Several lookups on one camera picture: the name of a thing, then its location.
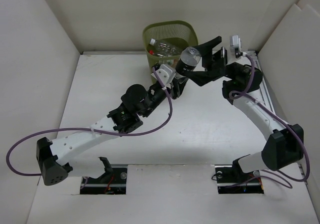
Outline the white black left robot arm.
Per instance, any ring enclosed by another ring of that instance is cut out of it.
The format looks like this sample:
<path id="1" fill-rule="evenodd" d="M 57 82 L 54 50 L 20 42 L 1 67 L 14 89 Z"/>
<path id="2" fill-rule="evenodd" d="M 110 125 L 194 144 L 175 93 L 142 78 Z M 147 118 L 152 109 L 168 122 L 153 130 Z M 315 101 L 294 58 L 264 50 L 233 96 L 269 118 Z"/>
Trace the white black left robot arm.
<path id="1" fill-rule="evenodd" d="M 44 184 L 52 186 L 68 176 L 91 176 L 100 182 L 107 182 L 112 171 L 106 157 L 98 157 L 98 167 L 94 171 L 76 162 L 75 158 L 108 140 L 140 136 L 135 130 L 143 125 L 141 118 L 148 117 L 165 99 L 179 98 L 186 83 L 187 78 L 183 77 L 174 78 L 166 87 L 162 87 L 159 82 L 149 89 L 140 84 L 131 85 L 121 97 L 120 106 L 89 128 L 80 128 L 64 138 L 39 139 L 36 143 L 36 160 Z"/>

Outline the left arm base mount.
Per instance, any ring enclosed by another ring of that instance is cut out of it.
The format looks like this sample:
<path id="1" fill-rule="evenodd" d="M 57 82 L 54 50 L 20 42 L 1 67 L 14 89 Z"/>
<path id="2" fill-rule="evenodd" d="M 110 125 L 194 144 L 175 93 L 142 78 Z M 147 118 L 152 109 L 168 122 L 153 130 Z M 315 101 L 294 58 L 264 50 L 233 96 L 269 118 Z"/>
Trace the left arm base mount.
<path id="1" fill-rule="evenodd" d="M 127 190 L 127 165 L 113 165 L 113 174 L 102 181 L 94 178 L 82 178 L 81 195 L 125 195 Z"/>

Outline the black label plastic bottle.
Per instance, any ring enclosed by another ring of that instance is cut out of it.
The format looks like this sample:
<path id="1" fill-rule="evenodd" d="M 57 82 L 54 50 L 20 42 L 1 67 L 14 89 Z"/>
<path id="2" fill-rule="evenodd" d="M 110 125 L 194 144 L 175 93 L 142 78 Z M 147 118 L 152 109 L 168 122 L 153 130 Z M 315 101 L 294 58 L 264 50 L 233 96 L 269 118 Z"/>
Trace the black label plastic bottle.
<path id="1" fill-rule="evenodd" d="M 201 60 L 200 52 L 194 47 L 187 47 L 180 55 L 175 66 L 176 79 L 183 79 L 183 73 L 193 71 Z"/>

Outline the red cap plastic bottle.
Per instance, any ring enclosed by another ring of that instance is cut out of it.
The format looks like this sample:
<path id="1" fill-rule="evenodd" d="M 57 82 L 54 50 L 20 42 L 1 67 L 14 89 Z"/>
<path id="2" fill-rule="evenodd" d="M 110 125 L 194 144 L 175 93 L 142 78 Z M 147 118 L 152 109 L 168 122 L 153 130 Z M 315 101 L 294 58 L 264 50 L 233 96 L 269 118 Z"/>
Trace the red cap plastic bottle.
<path id="1" fill-rule="evenodd" d="M 151 39 L 147 45 L 147 53 L 156 57 L 180 56 L 189 44 L 182 38 Z"/>

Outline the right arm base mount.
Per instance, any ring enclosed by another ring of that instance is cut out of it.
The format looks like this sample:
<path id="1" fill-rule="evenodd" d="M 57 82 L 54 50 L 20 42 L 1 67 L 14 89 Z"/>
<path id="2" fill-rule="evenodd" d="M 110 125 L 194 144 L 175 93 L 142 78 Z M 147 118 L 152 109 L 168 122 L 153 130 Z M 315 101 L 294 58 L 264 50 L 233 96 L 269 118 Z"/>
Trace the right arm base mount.
<path id="1" fill-rule="evenodd" d="M 211 179 L 218 194 L 264 194 L 259 171 L 238 172 L 232 165 L 215 165 Z"/>

